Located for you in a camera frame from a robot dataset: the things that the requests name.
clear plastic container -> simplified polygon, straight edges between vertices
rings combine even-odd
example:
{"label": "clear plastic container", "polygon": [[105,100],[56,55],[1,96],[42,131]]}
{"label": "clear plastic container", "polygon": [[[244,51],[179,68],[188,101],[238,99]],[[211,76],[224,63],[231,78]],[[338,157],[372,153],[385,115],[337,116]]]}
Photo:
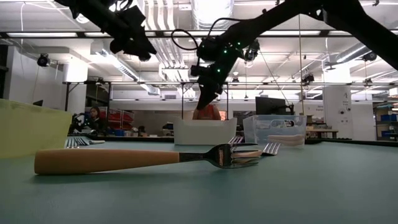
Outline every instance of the clear plastic container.
{"label": "clear plastic container", "polygon": [[244,139],[248,143],[256,143],[264,147],[272,142],[269,136],[297,136],[302,135],[304,145],[307,126],[306,116],[294,115],[255,115],[243,120]]}

pillar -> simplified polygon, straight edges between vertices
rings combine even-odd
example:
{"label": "pillar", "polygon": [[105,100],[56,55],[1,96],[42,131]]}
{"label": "pillar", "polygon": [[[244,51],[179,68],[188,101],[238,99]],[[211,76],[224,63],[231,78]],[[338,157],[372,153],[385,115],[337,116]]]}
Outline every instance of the pillar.
{"label": "pillar", "polygon": [[[88,64],[81,60],[71,60],[63,66],[65,82],[84,82],[88,76]],[[86,85],[70,85],[68,111],[71,113],[84,113],[86,106]]]}
{"label": "pillar", "polygon": [[[334,70],[325,70],[323,73],[327,83],[351,82],[349,66],[342,64]],[[353,138],[353,115],[351,112],[350,86],[323,87],[323,107],[325,122],[332,129],[337,129],[338,138]]]}

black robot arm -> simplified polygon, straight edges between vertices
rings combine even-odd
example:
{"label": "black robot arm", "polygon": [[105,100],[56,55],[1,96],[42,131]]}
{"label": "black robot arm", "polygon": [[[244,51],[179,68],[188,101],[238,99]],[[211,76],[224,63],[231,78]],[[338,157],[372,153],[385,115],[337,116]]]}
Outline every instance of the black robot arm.
{"label": "black robot arm", "polygon": [[110,50],[116,54],[136,55],[142,61],[150,59],[150,54],[156,54],[154,46],[145,35],[141,26],[145,16],[137,6],[129,7],[132,0],[124,0],[126,6],[122,11],[112,12],[109,7],[117,0],[55,0],[61,5],[69,7],[74,19],[79,14],[84,15],[92,23],[101,28],[101,32],[108,33],[114,40]]}
{"label": "black robot arm", "polygon": [[204,108],[222,92],[222,85],[242,49],[265,31],[305,14],[338,30],[349,32],[388,64],[398,70],[398,37],[369,17],[358,0],[286,0],[260,16],[240,21],[223,34],[202,40],[198,58],[213,61],[209,67],[194,65],[193,76],[199,76],[201,95],[197,109]]}

wooden fork handle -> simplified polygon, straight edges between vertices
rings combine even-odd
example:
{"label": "wooden fork handle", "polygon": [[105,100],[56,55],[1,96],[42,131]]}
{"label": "wooden fork handle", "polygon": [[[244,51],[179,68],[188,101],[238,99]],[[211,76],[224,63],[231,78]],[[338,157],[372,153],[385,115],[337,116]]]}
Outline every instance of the wooden fork handle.
{"label": "wooden fork handle", "polygon": [[57,149],[35,155],[35,173],[43,175],[87,174],[179,162],[178,152],[122,149]]}

person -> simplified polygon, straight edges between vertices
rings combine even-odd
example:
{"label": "person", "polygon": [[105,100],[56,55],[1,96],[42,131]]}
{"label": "person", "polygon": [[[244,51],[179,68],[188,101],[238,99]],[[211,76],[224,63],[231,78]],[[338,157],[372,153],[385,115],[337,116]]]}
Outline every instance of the person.
{"label": "person", "polygon": [[216,105],[207,105],[202,110],[195,110],[192,119],[221,121],[220,111]]}
{"label": "person", "polygon": [[90,119],[91,124],[90,127],[97,131],[102,131],[104,129],[104,123],[100,118],[100,109],[97,106],[93,106],[90,109]]}

